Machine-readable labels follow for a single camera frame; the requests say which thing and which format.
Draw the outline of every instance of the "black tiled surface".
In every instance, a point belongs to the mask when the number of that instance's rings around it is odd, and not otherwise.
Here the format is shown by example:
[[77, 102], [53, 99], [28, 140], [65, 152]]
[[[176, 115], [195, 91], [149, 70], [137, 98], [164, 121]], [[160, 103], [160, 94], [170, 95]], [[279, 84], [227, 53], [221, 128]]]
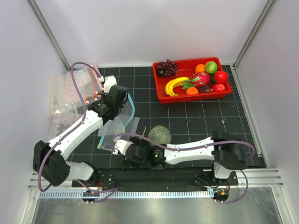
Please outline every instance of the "black tiled surface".
[[[170, 129], [172, 144], [184, 144], [199, 141], [211, 136], [215, 130], [237, 134], [244, 141], [254, 144], [249, 125], [245, 117], [240, 96], [235, 87], [230, 66], [224, 65], [229, 74], [233, 92], [225, 98], [199, 100], [175, 104], [160, 104], [155, 89], [152, 67], [131, 68], [100, 68], [104, 76], [115, 75], [120, 85], [128, 88], [135, 104], [135, 116], [140, 117], [136, 133], [145, 136], [157, 125]], [[122, 156], [112, 155], [111, 152], [97, 149], [100, 137], [87, 137], [69, 157], [69, 161], [91, 161], [99, 168], [127, 168], [123, 165]], [[167, 167], [210, 167], [211, 161], [188, 161]], [[248, 166], [260, 166], [260, 158], [255, 154], [247, 160]]]

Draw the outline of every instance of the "red tray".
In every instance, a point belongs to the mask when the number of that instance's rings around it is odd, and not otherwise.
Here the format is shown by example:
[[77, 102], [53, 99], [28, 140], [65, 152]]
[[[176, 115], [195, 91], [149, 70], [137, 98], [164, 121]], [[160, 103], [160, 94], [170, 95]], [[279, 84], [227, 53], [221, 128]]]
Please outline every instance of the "red tray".
[[176, 103], [176, 102], [185, 102], [185, 101], [194, 101], [200, 99], [216, 99], [216, 98], [223, 98], [229, 93], [231, 93], [232, 88], [227, 81], [225, 85], [225, 91], [222, 92], [206, 92], [206, 93], [199, 93], [195, 95], [186, 95], [186, 90], [183, 90], [183, 87], [176, 87], [174, 92], [178, 94], [177, 97], [170, 97], [167, 96], [165, 93], [165, 86], [166, 84], [178, 77], [188, 77], [192, 78], [193, 74], [195, 73], [195, 67], [198, 64], [205, 64], [208, 61], [216, 62], [218, 66], [218, 71], [223, 71], [223, 68], [220, 64], [220, 61], [217, 57], [208, 57], [208, 58], [197, 58], [197, 59], [189, 59], [189, 60], [180, 60], [175, 61], [178, 65], [178, 73], [170, 78], [166, 77], [157, 77], [156, 73], [156, 66], [159, 64], [158, 62], [153, 63], [153, 70], [154, 70], [154, 77], [156, 82], [156, 90], [157, 96], [161, 104], [168, 104], [168, 103]]

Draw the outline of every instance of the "white partition panel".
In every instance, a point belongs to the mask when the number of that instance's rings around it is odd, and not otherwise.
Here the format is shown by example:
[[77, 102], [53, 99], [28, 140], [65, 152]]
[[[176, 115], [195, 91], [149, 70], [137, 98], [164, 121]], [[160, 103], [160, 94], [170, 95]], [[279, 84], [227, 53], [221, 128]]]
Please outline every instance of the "white partition panel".
[[268, 165], [279, 169], [298, 216], [299, 1], [277, 1], [238, 67]]
[[36, 0], [68, 62], [234, 63], [266, 0]]
[[63, 65], [24, 0], [0, 14], [0, 192], [2, 224], [19, 224], [28, 202], [34, 145], [48, 140], [49, 80]]

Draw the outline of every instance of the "yellow banana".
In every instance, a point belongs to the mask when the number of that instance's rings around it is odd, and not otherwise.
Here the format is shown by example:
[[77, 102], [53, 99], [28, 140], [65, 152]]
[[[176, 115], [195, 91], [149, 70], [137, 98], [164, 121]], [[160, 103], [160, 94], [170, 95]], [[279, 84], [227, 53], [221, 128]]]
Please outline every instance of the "yellow banana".
[[169, 85], [168, 85], [168, 91], [172, 94], [172, 96], [178, 96], [178, 94], [175, 94], [173, 92], [173, 88], [181, 85], [183, 82], [185, 82], [187, 80], [189, 80], [189, 78], [187, 78], [187, 77], [180, 77], [180, 78], [176, 78], [176, 79], [172, 80], [172, 82], [169, 83]]
[[169, 92], [168, 90], [168, 87], [169, 87], [169, 84], [172, 82], [173, 80], [169, 81], [166, 86], [165, 86], [165, 93], [168, 95], [168, 96], [171, 96], [173, 97], [173, 95]]

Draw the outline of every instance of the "purple cable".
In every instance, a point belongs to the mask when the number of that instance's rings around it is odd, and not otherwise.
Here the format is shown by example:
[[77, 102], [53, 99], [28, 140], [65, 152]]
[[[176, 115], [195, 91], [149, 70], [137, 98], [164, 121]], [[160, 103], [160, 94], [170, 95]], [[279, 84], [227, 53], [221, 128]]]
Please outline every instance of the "purple cable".
[[[171, 150], [171, 151], [177, 151], [178, 149], [176, 148], [169, 148], [169, 147], [165, 147], [165, 146], [162, 146], [158, 143], [156, 143], [155, 141], [147, 138], [147, 137], [144, 137], [142, 135], [139, 135], [139, 134], [133, 134], [133, 133], [120, 133], [120, 134], [117, 134], [115, 135], [114, 139], [119, 137], [119, 136], [122, 136], [122, 135], [129, 135], [129, 136], [135, 136], [135, 137], [138, 137], [138, 138], [141, 138], [141, 139], [144, 139], [146, 141], [149, 141], [153, 144], [155, 144], [156, 146], [160, 147], [160, 148], [163, 148], [163, 149], [168, 149], [168, 150]], [[189, 151], [189, 150], [194, 150], [194, 149], [200, 149], [200, 148], [205, 148], [205, 147], [209, 147], [209, 146], [217, 146], [217, 145], [223, 145], [223, 144], [241, 144], [241, 145], [246, 145], [248, 146], [250, 149], [251, 149], [251, 153], [248, 157], [246, 157], [246, 159], [250, 159], [256, 149], [249, 143], [245, 142], [245, 141], [237, 141], [237, 140], [231, 140], [231, 141], [218, 141], [218, 142], [213, 142], [213, 143], [210, 143], [210, 144], [206, 144], [206, 145], [202, 145], [202, 146], [195, 146], [195, 147], [190, 147], [190, 148], [180, 148], [179, 150], [180, 151]]]
[[70, 135], [73, 131], [75, 131], [78, 127], [80, 127], [80, 125], [85, 121], [85, 118], [86, 118], [86, 107], [85, 107], [85, 103], [84, 103], [84, 100], [83, 100], [83, 97], [79, 91], [79, 88], [76, 84], [76, 80], [75, 80], [75, 77], [74, 77], [74, 67], [76, 64], [83, 64], [83, 65], [86, 65], [87, 67], [91, 68], [99, 78], [101, 78], [101, 75], [100, 73], [97, 72], [97, 70], [90, 66], [89, 64], [85, 63], [85, 62], [75, 62], [72, 66], [71, 66], [71, 79], [73, 80], [73, 83], [74, 83], [74, 86], [75, 86], [75, 89], [77, 91], [77, 94], [79, 95], [79, 98], [81, 100], [81, 103], [82, 103], [82, 106], [83, 106], [83, 118], [82, 118], [82, 122], [80, 122], [79, 124], [77, 124], [73, 129], [71, 129], [68, 133], [66, 133], [64, 136], [62, 136], [58, 142], [56, 142], [53, 147], [48, 151], [48, 153], [45, 155], [40, 167], [39, 167], [39, 171], [38, 171], [38, 179], [37, 179], [37, 186], [38, 186], [38, 189], [41, 191], [41, 192], [45, 192], [46, 190], [49, 189], [49, 187], [51, 186], [51, 184], [49, 184], [45, 189], [42, 188], [42, 184], [41, 184], [41, 180], [42, 180], [42, 172], [43, 172], [43, 167], [48, 159], [48, 157], [50, 156], [50, 154], [53, 152], [53, 150], [60, 144], [60, 142], [65, 139], [68, 135]]
[[246, 181], [246, 188], [245, 188], [245, 191], [244, 191], [244, 193], [242, 194], [242, 196], [239, 197], [238, 199], [233, 200], [233, 201], [230, 201], [230, 202], [221, 202], [221, 201], [219, 201], [219, 200], [216, 200], [217, 202], [219, 202], [219, 203], [223, 203], [223, 204], [232, 204], [232, 203], [236, 203], [236, 202], [242, 200], [242, 199], [246, 196], [246, 194], [247, 194], [247, 192], [248, 192], [248, 186], [249, 186], [249, 184], [248, 184], [248, 178], [247, 178], [247, 176], [245, 175], [245, 173], [244, 173], [242, 170], [240, 170], [240, 171], [241, 171], [241, 173], [244, 175], [244, 177], [245, 177], [245, 181]]

